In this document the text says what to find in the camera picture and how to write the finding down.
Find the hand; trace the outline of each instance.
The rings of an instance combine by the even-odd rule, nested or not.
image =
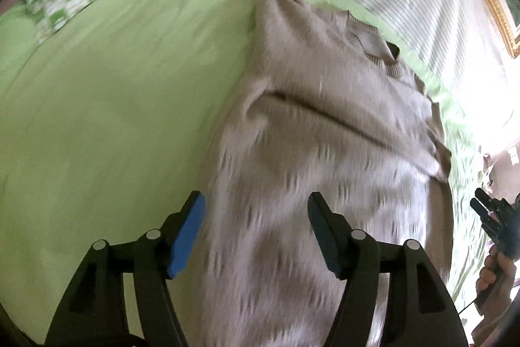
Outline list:
[[[490,284],[495,283],[497,276],[493,272],[493,268],[496,263],[498,263],[500,268],[502,268],[506,277],[508,277],[509,280],[514,281],[516,275],[515,264],[511,259],[504,256],[503,253],[499,253],[497,246],[493,245],[489,250],[489,256],[484,261],[484,267],[480,270],[480,278],[477,280],[476,284],[477,294],[488,288]]]

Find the bed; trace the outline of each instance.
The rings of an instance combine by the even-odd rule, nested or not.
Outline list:
[[[414,44],[421,34],[413,29],[426,10],[408,17],[382,0],[305,1],[349,10],[379,28],[440,103],[452,152],[454,249],[447,287],[462,309],[473,299],[485,244],[468,207],[482,158],[476,111],[468,109],[478,96],[467,85],[484,85],[486,77],[504,83],[501,53],[494,51],[488,71],[479,65],[470,75],[464,55],[437,50],[444,28],[424,26],[427,42]],[[40,46],[23,3],[0,16],[0,266],[8,270],[0,276],[0,301],[33,340],[43,342],[93,241],[133,240],[196,189],[215,121],[248,66],[254,5],[96,0]],[[484,30],[458,37],[472,41]],[[462,62],[452,62],[451,54]],[[181,323],[189,309],[183,284],[181,276],[171,285]],[[135,326],[135,310],[130,318]]]

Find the human hand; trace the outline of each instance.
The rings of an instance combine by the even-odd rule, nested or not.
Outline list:
[[[493,245],[489,250],[489,256],[484,260],[484,267],[480,270],[480,278],[477,279],[477,294],[488,288],[491,284],[494,284],[497,280],[497,276],[493,272],[496,264],[498,264],[504,272],[507,281],[511,281],[511,288],[509,291],[513,288],[516,266],[512,259],[505,256],[503,253],[499,253],[497,246]]]

